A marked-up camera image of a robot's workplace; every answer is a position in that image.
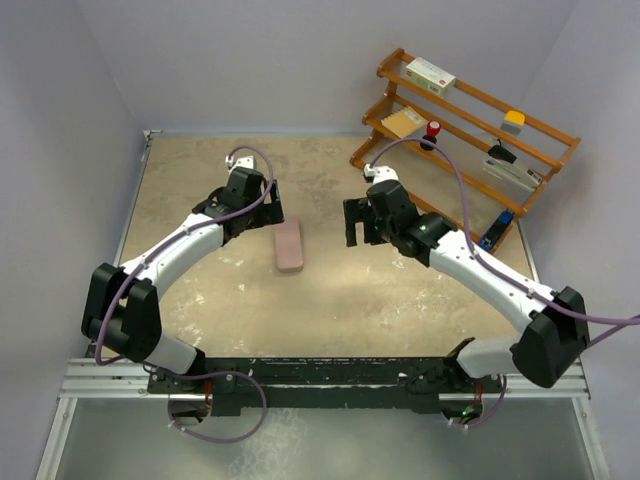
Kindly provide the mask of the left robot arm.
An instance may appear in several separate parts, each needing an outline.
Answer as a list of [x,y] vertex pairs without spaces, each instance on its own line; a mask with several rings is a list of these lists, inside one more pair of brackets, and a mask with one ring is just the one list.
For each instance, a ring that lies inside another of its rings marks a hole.
[[170,371],[184,392],[202,387],[205,355],[168,333],[160,300],[191,267],[247,230],[277,225],[284,214],[276,180],[251,156],[230,159],[229,177],[181,225],[121,266],[104,263],[91,277],[81,332],[98,347]]

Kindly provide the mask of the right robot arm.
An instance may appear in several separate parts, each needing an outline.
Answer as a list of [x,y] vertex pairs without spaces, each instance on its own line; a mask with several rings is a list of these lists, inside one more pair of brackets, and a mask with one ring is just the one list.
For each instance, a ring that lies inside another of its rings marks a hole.
[[520,275],[491,254],[470,247],[465,233],[445,217],[418,211],[397,180],[372,185],[365,197],[343,203],[346,244],[388,243],[400,254],[458,281],[497,310],[514,327],[513,337],[471,339],[452,352],[446,383],[467,391],[481,377],[518,373],[551,388],[590,342],[581,294],[555,291]]

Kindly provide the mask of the pink glasses case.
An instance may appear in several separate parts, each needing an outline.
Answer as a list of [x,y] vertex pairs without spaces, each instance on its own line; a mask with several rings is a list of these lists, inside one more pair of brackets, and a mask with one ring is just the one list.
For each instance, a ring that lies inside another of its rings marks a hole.
[[300,272],[304,267],[300,220],[289,215],[274,227],[275,263],[281,273]]

